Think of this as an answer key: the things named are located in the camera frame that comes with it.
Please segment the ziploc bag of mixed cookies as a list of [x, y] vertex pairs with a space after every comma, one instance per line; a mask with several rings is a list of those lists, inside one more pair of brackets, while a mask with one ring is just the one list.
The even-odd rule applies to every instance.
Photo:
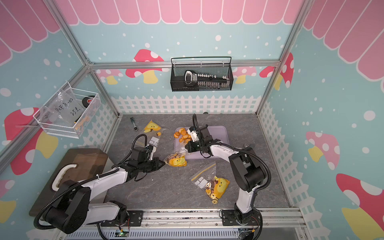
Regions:
[[171, 167], [185, 167], [187, 166], [186, 151], [170, 154], [164, 159], [164, 162]]

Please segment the ziploc bag of orange cookies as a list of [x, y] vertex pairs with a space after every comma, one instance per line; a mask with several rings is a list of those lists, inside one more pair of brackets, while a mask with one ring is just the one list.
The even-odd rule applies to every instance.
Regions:
[[144, 128], [144, 134], [147, 136], [148, 144], [158, 147], [165, 130], [166, 129], [162, 128], [160, 125], [150, 121]]

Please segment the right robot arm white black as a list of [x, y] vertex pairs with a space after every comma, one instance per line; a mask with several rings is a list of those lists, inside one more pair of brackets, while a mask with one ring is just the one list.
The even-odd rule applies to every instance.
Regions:
[[189, 153], [206, 153], [230, 163], [240, 188], [238, 200], [230, 217], [240, 225], [255, 221], [260, 226], [261, 214], [254, 207], [255, 197], [258, 191], [270, 185], [272, 174], [267, 164], [255, 154], [254, 150], [250, 146], [243, 149], [235, 148], [218, 140], [205, 145], [190, 141], [186, 145], [186, 150]]

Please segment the ziploc bag near right arm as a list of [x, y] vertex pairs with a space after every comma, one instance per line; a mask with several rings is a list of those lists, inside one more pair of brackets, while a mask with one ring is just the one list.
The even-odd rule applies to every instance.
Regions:
[[217, 176], [217, 164], [211, 163], [197, 171], [191, 178], [191, 182], [198, 188], [205, 191], [211, 199], [219, 199], [226, 192], [230, 181]]

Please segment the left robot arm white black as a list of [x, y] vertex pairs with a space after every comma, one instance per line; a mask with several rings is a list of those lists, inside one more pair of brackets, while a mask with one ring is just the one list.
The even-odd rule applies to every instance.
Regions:
[[109, 189], [130, 180], [140, 181], [138, 175], [160, 170], [165, 162], [154, 157], [155, 147], [131, 146], [130, 152], [112, 169], [90, 179], [64, 182], [53, 199], [37, 213], [34, 227], [38, 230], [58, 229], [71, 234], [83, 225], [111, 222], [118, 227], [126, 225], [131, 217], [126, 205], [118, 201], [93, 204], [92, 200]]

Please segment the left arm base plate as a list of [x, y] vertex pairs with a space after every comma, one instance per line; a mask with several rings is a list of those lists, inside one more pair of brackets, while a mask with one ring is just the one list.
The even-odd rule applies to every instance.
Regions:
[[102, 227], [140, 227], [143, 220], [143, 211], [124, 211], [118, 213], [114, 220], [104, 221]]

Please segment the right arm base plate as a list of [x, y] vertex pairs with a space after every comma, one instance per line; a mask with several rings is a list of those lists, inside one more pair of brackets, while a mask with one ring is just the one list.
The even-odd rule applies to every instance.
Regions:
[[220, 210], [219, 217], [223, 226], [261, 226], [262, 215], [258, 210], [242, 213], [240, 210]]

